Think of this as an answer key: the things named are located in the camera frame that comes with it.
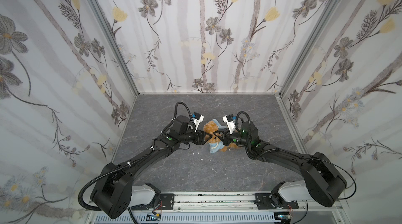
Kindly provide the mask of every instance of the plush toy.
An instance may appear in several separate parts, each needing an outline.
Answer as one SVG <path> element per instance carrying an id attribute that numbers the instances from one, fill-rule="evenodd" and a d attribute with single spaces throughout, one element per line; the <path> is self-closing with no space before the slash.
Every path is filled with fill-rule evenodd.
<path id="1" fill-rule="evenodd" d="M 229 146 L 224 146 L 222 141 L 216 135 L 214 135 L 215 131 L 222 130 L 224 128 L 226 127 L 222 126 L 216 119 L 213 119 L 204 125 L 203 130 L 209 134 L 212 134 L 212 138 L 208 141 L 210 147 L 209 150 L 210 153 L 215 153 L 218 150 L 225 152 L 228 148 L 234 148 L 234 149 L 240 148 L 236 146 L 235 143 L 230 143 Z"/>

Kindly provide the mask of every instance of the brown stuffed animal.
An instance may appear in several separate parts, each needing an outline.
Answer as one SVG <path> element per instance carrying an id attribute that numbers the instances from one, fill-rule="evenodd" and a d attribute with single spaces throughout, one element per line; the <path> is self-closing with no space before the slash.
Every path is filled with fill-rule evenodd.
<path id="1" fill-rule="evenodd" d="M 209 121 L 208 123 L 206 123 L 204 125 L 203 130 L 209 134 L 212 134 L 212 138 L 208 141 L 208 143 L 214 144 L 216 143 L 216 145 L 211 145 L 211 150 L 213 150 L 214 148 L 219 148 L 219 142 L 221 142 L 221 140 L 214 134 L 215 131 L 218 130 L 218 125 L 214 122 L 214 121 Z M 229 148 L 234 148 L 234 149 L 238 149 L 240 148 L 239 146 L 236 146 L 235 143 L 230 143 L 229 146 L 223 146 L 220 148 L 220 151 L 226 152 L 226 150 Z"/>

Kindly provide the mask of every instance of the teddy bear's head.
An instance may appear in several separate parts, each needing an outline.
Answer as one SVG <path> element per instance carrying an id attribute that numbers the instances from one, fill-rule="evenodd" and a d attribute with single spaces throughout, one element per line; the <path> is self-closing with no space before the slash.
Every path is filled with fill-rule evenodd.
<path id="1" fill-rule="evenodd" d="M 218 131 L 218 125 L 215 124 L 214 121 L 209 121 L 204 125 L 203 130 L 209 134 L 212 134 L 212 138 L 208 141 L 209 143 L 218 143 L 220 139 L 214 134 L 215 131 Z"/>

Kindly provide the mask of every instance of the flower center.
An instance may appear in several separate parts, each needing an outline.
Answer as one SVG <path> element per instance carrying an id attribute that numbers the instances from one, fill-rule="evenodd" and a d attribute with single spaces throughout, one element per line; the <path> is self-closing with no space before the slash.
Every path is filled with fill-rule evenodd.
<path id="1" fill-rule="evenodd" d="M 12 38 L 12 36 L 11 36 L 9 33 L 4 33 L 4 34 L 3 34 L 3 37 L 8 38 L 8 39 L 11 39 L 11 38 Z"/>
<path id="2" fill-rule="evenodd" d="M 23 203 L 27 203 L 29 201 L 29 196 L 25 196 L 23 197 L 23 199 L 21 200 Z"/>

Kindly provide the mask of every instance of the metal corner post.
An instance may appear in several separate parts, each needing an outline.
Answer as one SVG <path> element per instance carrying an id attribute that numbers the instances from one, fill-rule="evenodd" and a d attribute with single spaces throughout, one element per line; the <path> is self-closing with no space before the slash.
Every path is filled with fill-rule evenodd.
<path id="1" fill-rule="evenodd" d="M 325 6 L 324 11 L 319 17 L 316 25 L 313 28 L 313 31 L 310 33 L 310 36 L 308 37 L 306 43 L 304 44 L 302 50 L 299 53 L 299 56 L 297 57 L 294 65 L 292 66 L 289 75 L 287 76 L 282 85 L 282 89 L 280 92 L 281 96 L 288 92 L 292 82 L 296 78 L 296 75 L 298 74 L 299 70 L 301 69 L 301 66 L 304 63 L 304 60 L 307 58 L 309 52 L 311 51 L 311 48 L 317 41 L 321 32 L 324 30 L 326 24 L 328 23 L 329 18 L 331 17 L 333 11 L 336 9 L 336 6 L 339 4 L 340 1 L 341 0 L 328 1 L 328 4 Z"/>
<path id="2" fill-rule="evenodd" d="M 133 78 L 131 78 L 131 73 L 128 70 L 127 65 L 125 64 L 125 61 L 124 61 L 124 58 L 123 58 L 121 52 L 119 51 L 119 47 L 117 45 L 115 37 L 113 36 L 113 32 L 112 32 L 110 26 L 108 25 L 108 21 L 102 12 L 102 9 L 100 8 L 98 0 L 88 0 L 88 2 L 90 4 L 92 11 L 95 14 L 95 17 L 100 25 L 100 28 L 104 32 L 104 35 L 106 36 L 108 43 L 111 46 L 111 49 L 116 56 L 119 66 L 120 66 L 121 70 L 123 71 L 123 74 L 129 84 L 132 92 L 134 93 L 135 96 L 138 96 L 139 92 L 138 92 L 137 86 L 135 85 Z"/>

